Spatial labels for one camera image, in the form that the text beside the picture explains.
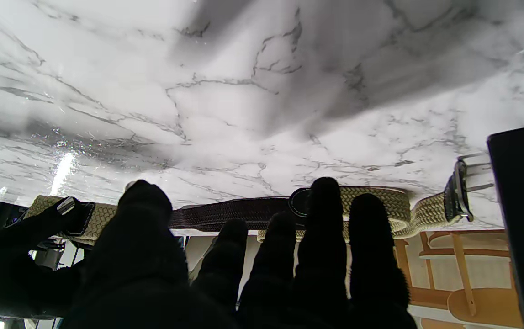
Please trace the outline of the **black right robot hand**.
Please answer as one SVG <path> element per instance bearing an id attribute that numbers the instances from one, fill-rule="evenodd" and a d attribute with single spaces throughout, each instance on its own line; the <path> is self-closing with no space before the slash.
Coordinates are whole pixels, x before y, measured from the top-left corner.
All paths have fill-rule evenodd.
<path id="1" fill-rule="evenodd" d="M 87 262 L 52 270 L 29 252 L 42 240 L 88 218 L 86 202 L 68 196 L 0 231 L 0 317 L 48 320 L 84 303 Z"/>

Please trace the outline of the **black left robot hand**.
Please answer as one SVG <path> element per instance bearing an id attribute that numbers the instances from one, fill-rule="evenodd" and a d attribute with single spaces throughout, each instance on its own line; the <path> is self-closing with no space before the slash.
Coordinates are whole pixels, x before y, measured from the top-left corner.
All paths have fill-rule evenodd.
<path id="1" fill-rule="evenodd" d="M 272 217 L 249 280 L 239 289 L 246 251 L 242 219 L 224 225 L 190 282 L 186 255 L 168 227 L 172 206 L 139 180 L 118 202 L 86 259 L 82 285 L 63 329 L 415 329 L 383 202 L 352 201 L 352 264 L 346 287 L 343 203 L 335 179 L 316 179 L 306 232 Z"/>

